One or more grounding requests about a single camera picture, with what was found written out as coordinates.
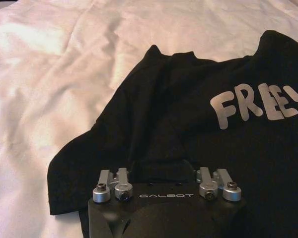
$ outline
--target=bed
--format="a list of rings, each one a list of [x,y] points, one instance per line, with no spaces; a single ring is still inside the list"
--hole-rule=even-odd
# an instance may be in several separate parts
[[[94,124],[153,44],[215,61],[272,29],[298,41],[298,0],[19,0],[0,9],[0,238],[82,237],[51,216],[52,158]]]

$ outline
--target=t-shirt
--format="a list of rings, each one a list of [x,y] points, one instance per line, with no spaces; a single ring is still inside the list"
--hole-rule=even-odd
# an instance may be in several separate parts
[[[225,168],[247,202],[245,237],[298,237],[298,42],[266,31],[253,56],[223,62],[153,45],[90,131],[48,170],[52,215],[81,211],[102,169],[133,182],[185,180]]]

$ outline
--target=bolt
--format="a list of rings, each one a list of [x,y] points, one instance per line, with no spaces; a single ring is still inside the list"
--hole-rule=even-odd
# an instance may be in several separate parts
[[[207,191],[204,193],[205,199],[208,201],[212,201],[215,199],[214,194],[211,191]]]
[[[129,194],[127,191],[122,191],[119,194],[119,201],[128,201],[128,199],[129,199]]]
[[[228,182],[227,183],[227,187],[229,188],[229,189],[237,189],[237,183],[235,183],[235,182]]]
[[[97,188],[97,191],[99,192],[106,191],[106,184],[99,183],[96,188]]]

